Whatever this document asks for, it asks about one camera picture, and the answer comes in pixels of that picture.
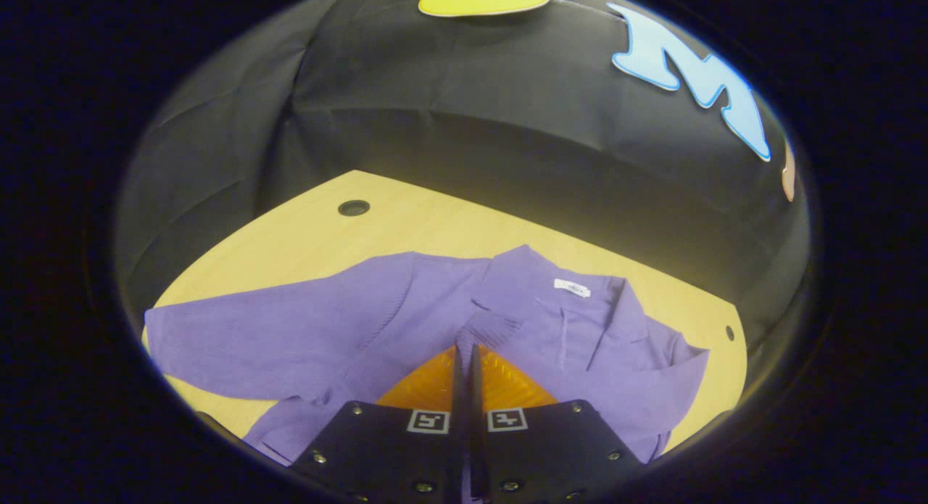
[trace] screw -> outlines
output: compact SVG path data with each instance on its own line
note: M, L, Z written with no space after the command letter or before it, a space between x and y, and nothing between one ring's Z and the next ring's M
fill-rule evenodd
M435 487L430 483L415 483L415 491L418 491L418 493L431 493L435 491Z
M500 490L508 492L519 491L519 488L521 488L519 481L506 481L500 485Z

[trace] orange component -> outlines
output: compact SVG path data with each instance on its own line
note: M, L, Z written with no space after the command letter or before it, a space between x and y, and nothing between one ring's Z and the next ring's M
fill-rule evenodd
M484 412L501 408L531 408L553 405L557 399L538 383L480 345L481 374L484 377ZM397 382L377 404L395 408L451 411L454 382L454 347L435 355L425 364Z

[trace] letter m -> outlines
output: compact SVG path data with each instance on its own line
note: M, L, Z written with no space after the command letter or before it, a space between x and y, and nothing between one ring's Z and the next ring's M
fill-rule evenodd
M680 38L653 19L614 3L606 5L623 15L629 26L629 52L616 52L613 65L663 90L676 91L680 88L680 80L667 69L664 56L669 56L687 81L696 103L703 108L712 107L726 88L729 104L722 109L723 120L757 156L770 161L770 147L763 136L760 113L744 78L716 55L710 54L700 60Z

